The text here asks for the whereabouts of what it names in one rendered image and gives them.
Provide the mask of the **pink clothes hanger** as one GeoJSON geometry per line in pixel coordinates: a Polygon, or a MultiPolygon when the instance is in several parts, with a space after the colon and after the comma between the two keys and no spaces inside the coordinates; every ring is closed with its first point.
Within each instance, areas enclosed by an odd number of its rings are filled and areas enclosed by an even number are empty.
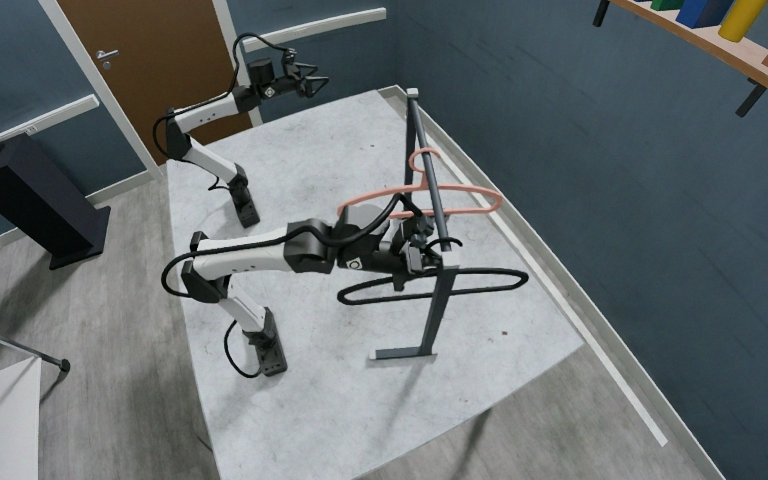
{"type": "MultiPolygon", "coordinates": [[[[350,200],[340,204],[338,206],[338,208],[337,208],[337,216],[338,217],[340,216],[342,208],[345,205],[351,205],[352,206],[352,205],[355,205],[357,203],[360,203],[360,202],[363,202],[363,201],[366,201],[366,200],[370,200],[370,199],[373,199],[373,198],[395,194],[396,192],[404,193],[404,192],[415,192],[415,191],[429,191],[428,190],[428,186],[427,186],[427,181],[426,181],[426,176],[425,176],[424,169],[416,168],[413,165],[414,157],[417,156],[420,153],[423,153],[423,152],[431,152],[431,153],[434,153],[438,158],[441,158],[441,155],[439,154],[439,152],[434,150],[434,149],[432,149],[432,148],[422,148],[422,149],[419,149],[419,150],[415,151],[411,155],[411,157],[409,159],[410,167],[414,171],[416,171],[416,172],[423,173],[420,185],[408,185],[408,186],[394,187],[394,188],[383,189],[383,190],[367,193],[367,194],[364,194],[364,195],[360,195],[358,197],[355,197],[353,199],[350,199],[350,200]]],[[[437,185],[438,185],[438,189],[439,190],[456,190],[456,191],[474,192],[474,193],[484,194],[484,195],[487,195],[487,196],[490,196],[490,197],[493,197],[493,198],[496,199],[496,203],[493,206],[489,207],[489,208],[443,209],[444,215],[491,213],[491,212],[494,212],[495,210],[497,210],[502,205],[502,203],[503,203],[503,198],[502,198],[501,194],[499,194],[499,193],[497,193],[497,192],[495,192],[493,190],[490,190],[490,189],[486,189],[486,188],[482,188],[482,187],[477,187],[477,186],[471,186],[471,185],[461,185],[461,184],[437,184],[437,185]]],[[[423,211],[424,214],[426,214],[428,216],[433,216],[434,215],[433,210],[422,210],[422,211],[423,211]]],[[[405,217],[411,217],[413,215],[414,215],[414,213],[411,212],[411,211],[408,211],[408,212],[396,212],[396,213],[390,213],[389,219],[405,218],[405,217]]]]}

